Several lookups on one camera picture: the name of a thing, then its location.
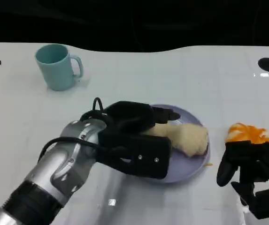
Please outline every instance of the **purple plate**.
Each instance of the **purple plate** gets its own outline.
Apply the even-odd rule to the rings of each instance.
[[[172,109],[176,113],[181,115],[179,119],[175,121],[170,121],[171,124],[194,123],[203,126],[195,116],[193,116],[184,109],[180,109],[172,105],[153,105],[153,106]],[[184,153],[173,149],[167,176],[162,180],[157,179],[149,179],[149,180],[156,181],[159,183],[174,183],[187,180],[204,168],[205,163],[209,160],[209,155],[210,155],[209,143],[207,151],[203,156],[188,157]]]

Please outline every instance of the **orange toy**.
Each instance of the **orange toy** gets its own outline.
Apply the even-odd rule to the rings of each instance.
[[[236,123],[229,128],[225,142],[241,142],[248,140],[253,144],[269,142],[269,132],[263,128]]]

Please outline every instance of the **teal mug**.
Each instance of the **teal mug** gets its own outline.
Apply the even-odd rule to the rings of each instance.
[[[36,62],[49,88],[66,90],[74,86],[75,79],[83,76],[83,65],[78,56],[70,55],[68,49],[59,44],[45,45],[35,54]],[[80,74],[75,75],[71,59],[80,67]]]

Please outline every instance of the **black background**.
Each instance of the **black background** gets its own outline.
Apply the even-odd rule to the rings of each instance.
[[[0,0],[0,42],[112,52],[269,46],[269,0]]]

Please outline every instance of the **table surface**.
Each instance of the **table surface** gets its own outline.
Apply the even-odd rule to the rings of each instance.
[[[0,205],[35,165],[43,145],[100,97],[104,106],[129,100],[188,110],[209,130],[213,166],[188,182],[158,185],[96,164],[53,224],[269,224],[244,217],[231,187],[215,181],[231,124],[269,129],[269,77],[260,76],[266,72],[257,64],[269,57],[269,47],[118,53],[68,46],[82,59],[85,75],[74,88],[56,92],[46,87],[34,60],[42,45],[0,43]]]

